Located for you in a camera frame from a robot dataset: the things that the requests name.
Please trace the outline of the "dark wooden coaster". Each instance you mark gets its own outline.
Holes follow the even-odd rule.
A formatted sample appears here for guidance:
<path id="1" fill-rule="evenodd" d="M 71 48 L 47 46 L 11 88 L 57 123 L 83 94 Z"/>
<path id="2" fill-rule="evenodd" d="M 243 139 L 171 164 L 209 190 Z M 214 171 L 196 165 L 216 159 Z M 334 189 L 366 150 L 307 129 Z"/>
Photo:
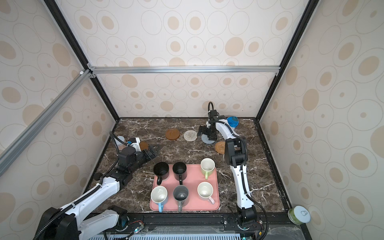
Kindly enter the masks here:
<path id="1" fill-rule="evenodd" d="M 144 150 L 147 151 L 149 149 L 149 144 L 146 142 L 140 142 L 139 146 L 140 146 L 141 151 L 144 151 Z"/>

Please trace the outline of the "blue-grey woven coaster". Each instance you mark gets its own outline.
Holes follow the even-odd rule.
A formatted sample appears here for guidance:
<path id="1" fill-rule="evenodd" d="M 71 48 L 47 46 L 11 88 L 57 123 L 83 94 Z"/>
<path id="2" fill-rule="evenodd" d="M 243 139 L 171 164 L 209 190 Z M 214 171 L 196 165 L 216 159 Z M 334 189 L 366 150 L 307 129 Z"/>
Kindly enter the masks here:
<path id="1" fill-rule="evenodd" d="M 215 140 L 210 140 L 209 137 L 207 135 L 204 135 L 204 134 L 201 135 L 201 139 L 207 145 L 211 145 L 211 144 L 215 143 Z"/>

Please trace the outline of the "white woven coaster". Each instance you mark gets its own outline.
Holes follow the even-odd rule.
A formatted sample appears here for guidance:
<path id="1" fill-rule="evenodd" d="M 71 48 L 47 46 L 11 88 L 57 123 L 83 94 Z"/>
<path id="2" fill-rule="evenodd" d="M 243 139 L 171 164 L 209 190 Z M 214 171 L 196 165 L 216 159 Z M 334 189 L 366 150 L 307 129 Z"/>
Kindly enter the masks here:
<path id="1" fill-rule="evenodd" d="M 198 138 L 198 133 L 194 130 L 188 130 L 183 137 L 187 142 L 194 142 Z"/>

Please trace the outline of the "rattan coaster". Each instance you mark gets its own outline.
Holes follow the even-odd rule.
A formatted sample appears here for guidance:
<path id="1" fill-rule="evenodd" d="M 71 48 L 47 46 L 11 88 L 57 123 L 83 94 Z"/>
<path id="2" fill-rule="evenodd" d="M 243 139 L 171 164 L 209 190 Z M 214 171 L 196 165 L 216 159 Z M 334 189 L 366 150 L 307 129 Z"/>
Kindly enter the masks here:
<path id="1" fill-rule="evenodd" d="M 226 145 L 226 142 L 224 142 L 224 141 L 216 143 L 215 144 L 215 151 L 218 154 L 224 155 L 225 154 L 225 145 Z"/>

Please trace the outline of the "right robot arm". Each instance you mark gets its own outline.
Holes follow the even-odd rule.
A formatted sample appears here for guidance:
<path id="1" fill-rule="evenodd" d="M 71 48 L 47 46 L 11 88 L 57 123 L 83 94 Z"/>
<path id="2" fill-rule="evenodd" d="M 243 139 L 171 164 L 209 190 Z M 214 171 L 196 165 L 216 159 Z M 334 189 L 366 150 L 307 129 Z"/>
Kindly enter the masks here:
<path id="1" fill-rule="evenodd" d="M 240 229 L 249 229 L 258 221 L 257 207 L 264 208 L 250 194 L 247 176 L 248 149 L 246 139 L 238 135 L 226 119 L 208 120 L 199 133 L 215 140 L 217 133 L 225 139 L 224 159 L 234 176 L 237 193 L 237 221 Z"/>

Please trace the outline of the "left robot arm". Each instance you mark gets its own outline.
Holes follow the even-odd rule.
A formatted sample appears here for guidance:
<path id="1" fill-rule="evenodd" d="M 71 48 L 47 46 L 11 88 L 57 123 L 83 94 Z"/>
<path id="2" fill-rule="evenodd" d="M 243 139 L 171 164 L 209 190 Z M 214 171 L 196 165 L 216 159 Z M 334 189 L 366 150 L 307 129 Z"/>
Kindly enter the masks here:
<path id="1" fill-rule="evenodd" d="M 46 210 L 39 222 L 35 240 L 87 240 L 108 229 L 124 231 L 129 225 L 127 210 L 112 206 L 89 217 L 109 197 L 122 190 L 133 174 L 158 156 L 158 146 L 137 151 L 127 146 L 118 152 L 116 161 L 105 174 L 97 173 L 99 180 L 92 189 L 58 209 Z"/>

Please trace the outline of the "white cup blue lid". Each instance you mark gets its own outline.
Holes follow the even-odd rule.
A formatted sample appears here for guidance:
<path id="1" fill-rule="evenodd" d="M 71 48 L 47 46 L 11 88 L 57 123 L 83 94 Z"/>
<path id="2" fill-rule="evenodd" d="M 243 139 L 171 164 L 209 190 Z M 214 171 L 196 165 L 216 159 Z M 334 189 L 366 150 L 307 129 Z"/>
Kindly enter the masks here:
<path id="1" fill-rule="evenodd" d="M 232 129 L 235 129 L 239 125 L 239 119 L 235 116 L 228 117 L 227 121 Z"/>

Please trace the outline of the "black mug left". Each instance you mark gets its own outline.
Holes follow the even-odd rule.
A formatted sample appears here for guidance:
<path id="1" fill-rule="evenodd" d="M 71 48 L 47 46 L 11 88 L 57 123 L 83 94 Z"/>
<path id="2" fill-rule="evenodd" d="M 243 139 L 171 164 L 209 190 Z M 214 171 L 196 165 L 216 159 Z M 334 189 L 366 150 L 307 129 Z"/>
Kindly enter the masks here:
<path id="1" fill-rule="evenodd" d="M 159 162 L 154 166 L 154 174 L 157 176 L 157 185 L 160 186 L 163 181 L 169 178 L 169 164 Z"/>

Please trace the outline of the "black mug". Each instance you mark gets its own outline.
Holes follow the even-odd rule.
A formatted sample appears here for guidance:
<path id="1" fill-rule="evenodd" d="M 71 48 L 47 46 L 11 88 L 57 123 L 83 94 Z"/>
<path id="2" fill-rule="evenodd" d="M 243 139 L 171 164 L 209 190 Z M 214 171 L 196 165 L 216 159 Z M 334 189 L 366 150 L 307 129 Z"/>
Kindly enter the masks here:
<path id="1" fill-rule="evenodd" d="M 179 181 L 180 185 L 183 185 L 183 181 L 187 178 L 187 165 L 182 162 L 177 162 L 173 165 L 173 173 L 175 179 Z"/>
<path id="2" fill-rule="evenodd" d="M 159 162 L 154 166 L 154 174 L 157 176 L 157 185 L 160 186 L 163 181 L 169 178 L 169 164 Z"/>

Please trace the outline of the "black mug middle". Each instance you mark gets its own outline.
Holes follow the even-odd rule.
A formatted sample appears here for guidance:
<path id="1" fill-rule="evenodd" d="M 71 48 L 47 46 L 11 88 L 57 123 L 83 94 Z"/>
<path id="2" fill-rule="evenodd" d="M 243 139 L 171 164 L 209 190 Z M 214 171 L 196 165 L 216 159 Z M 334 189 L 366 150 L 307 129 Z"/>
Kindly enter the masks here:
<path id="1" fill-rule="evenodd" d="M 182 162 L 177 162 L 173 165 L 173 173 L 175 179 L 179 181 L 180 185 L 183 185 L 183 181 L 187 178 L 187 165 Z"/>

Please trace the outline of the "green mug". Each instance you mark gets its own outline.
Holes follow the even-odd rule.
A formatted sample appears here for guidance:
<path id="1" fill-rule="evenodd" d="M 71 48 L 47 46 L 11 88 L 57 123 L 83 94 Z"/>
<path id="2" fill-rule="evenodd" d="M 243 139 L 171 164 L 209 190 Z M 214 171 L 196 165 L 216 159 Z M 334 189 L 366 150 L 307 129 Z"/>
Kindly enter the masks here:
<path id="1" fill-rule="evenodd" d="M 216 168 L 216 164 L 214 160 L 210 158 L 205 158 L 200 163 L 202 174 L 204 175 L 205 179 L 207 180 L 209 176 L 214 172 Z"/>

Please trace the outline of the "grey mug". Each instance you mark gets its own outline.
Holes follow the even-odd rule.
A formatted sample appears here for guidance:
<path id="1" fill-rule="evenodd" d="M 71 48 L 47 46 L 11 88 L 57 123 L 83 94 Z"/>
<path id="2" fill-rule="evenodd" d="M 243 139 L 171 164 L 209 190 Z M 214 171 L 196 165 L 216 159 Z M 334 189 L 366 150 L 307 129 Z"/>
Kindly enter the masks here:
<path id="1" fill-rule="evenodd" d="M 177 203 L 178 212 L 181 213 L 183 211 L 183 207 L 185 207 L 189 202 L 189 190 L 186 186 L 179 185 L 174 189 L 173 196 Z"/>

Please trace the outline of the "horizontal aluminium bar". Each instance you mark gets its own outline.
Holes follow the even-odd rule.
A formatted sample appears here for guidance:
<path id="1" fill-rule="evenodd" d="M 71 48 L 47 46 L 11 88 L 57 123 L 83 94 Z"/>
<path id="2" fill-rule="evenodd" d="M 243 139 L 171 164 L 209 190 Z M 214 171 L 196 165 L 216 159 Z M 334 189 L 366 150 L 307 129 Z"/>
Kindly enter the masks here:
<path id="1" fill-rule="evenodd" d="M 91 67 L 95 74 L 278 73 L 279 66 Z"/>

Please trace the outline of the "diagonal aluminium bar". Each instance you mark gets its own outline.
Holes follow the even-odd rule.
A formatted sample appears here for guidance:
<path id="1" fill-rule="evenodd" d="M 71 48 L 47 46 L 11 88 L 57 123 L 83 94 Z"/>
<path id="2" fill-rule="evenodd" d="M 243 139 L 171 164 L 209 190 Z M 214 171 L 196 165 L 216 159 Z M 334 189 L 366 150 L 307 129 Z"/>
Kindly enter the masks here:
<path id="1" fill-rule="evenodd" d="M 83 70 L 48 106 L 41 114 L 9 145 L 1 155 L 1 175 L 20 156 L 25 148 L 34 140 L 47 123 L 59 112 L 74 92 L 91 77 L 90 70 Z"/>

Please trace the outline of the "green can white lid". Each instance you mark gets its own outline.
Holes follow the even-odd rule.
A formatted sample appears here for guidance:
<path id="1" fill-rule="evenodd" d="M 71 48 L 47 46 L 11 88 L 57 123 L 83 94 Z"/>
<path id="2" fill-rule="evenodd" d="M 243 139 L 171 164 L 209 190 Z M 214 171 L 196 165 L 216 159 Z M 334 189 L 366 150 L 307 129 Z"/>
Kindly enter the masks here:
<path id="1" fill-rule="evenodd" d="M 290 221 L 295 225 L 307 224 L 311 221 L 309 211 L 303 206 L 296 206 L 288 211 Z"/>

